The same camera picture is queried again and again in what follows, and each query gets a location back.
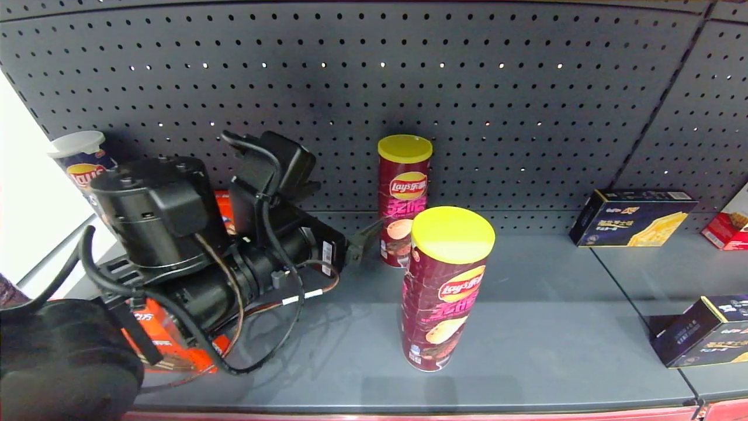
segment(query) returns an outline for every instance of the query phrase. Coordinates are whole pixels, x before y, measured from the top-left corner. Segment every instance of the white lid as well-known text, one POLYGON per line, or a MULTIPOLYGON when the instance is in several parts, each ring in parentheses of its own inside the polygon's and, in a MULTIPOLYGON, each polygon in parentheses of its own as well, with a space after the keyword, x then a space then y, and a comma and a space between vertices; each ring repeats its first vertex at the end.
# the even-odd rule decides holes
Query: white lid
POLYGON ((51 150, 47 152, 47 156, 50 158, 65 158, 80 154, 81 152, 95 154, 99 151, 102 143, 104 143, 104 133, 100 131, 86 130, 75 132, 53 140, 51 142, 51 150))

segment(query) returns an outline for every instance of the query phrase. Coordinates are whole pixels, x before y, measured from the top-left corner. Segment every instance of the potato chip image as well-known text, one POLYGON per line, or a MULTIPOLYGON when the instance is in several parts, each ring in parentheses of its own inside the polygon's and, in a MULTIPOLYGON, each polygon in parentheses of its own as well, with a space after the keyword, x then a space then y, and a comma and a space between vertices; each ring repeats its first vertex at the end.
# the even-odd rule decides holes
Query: potato chip image
POLYGON ((393 240, 401 240, 411 233, 412 219, 401 219, 387 226, 387 235, 393 240))
POLYGON ((686 220, 686 217, 688 217, 688 213, 677 212, 672 215, 657 218, 643 231, 631 236, 627 246, 662 246, 670 235, 678 229, 680 224, 686 220))
POLYGON ((426 334, 426 340, 434 345, 444 343, 451 338, 463 324, 465 324, 467 319, 468 317, 465 316, 439 322, 439 324, 434 326, 426 334))
POLYGON ((748 363, 748 352, 742 355, 738 355, 731 363, 748 363))

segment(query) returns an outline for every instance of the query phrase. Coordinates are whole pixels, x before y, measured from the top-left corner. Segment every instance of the yellow lid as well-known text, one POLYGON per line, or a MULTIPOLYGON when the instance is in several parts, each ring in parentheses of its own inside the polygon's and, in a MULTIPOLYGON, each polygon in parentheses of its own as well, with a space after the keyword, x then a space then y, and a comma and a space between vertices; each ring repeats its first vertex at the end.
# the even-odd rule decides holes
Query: yellow lid
POLYGON ((467 264, 488 256, 496 233, 484 217, 453 206, 426 209, 413 219, 413 244, 444 263, 467 264))
POLYGON ((413 135, 392 135, 380 140, 377 151, 381 157, 398 164, 415 164, 431 157, 431 142, 413 135))

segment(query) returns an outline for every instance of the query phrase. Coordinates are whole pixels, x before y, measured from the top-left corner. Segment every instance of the white wall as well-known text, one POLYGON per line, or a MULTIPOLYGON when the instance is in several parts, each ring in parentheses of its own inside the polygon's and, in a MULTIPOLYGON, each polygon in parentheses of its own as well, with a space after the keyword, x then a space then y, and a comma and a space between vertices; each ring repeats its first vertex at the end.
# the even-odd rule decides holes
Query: white wall
MULTIPOLYGON (((0 77, 0 273, 13 283, 93 213, 73 182, 46 156, 47 147, 45 133, 11 84, 0 77)), ((114 236, 97 224, 94 258, 114 244, 114 236)), ((27 295, 36 296, 52 280, 74 242, 24 286, 27 295)), ((81 276, 78 266, 69 281, 81 276)))

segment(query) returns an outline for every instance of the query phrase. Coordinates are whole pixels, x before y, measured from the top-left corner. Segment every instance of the orange package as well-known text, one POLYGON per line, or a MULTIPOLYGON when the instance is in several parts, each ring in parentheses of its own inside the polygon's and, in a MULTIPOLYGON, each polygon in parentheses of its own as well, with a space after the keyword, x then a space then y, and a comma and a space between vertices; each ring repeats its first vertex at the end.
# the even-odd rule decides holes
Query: orange package
POLYGON ((231 200, 229 200, 229 192, 227 190, 216 190, 215 200, 218 202, 218 209, 221 212, 221 216, 224 218, 226 231, 228 231, 229 235, 236 235, 236 228, 233 224, 231 200))
MULTIPOLYGON (((146 371, 149 372, 200 372, 213 364, 208 353, 199 348, 187 348, 182 334, 174 325, 174 322, 166 314, 166 311, 154 300, 146 300, 145 309, 134 312, 135 318, 140 321, 141 326, 145 329, 148 336, 153 340, 153 344, 159 349, 164 359, 151 366, 145 360, 145 357, 138 351, 138 347, 130 339, 125 330, 122 333, 130 342, 130 346, 138 353, 141 361, 145 365, 146 371)), ((220 335, 213 340, 213 346, 218 352, 226 351, 229 346, 229 339, 225 335, 220 335)), ((216 372, 214 367, 209 372, 216 372)))

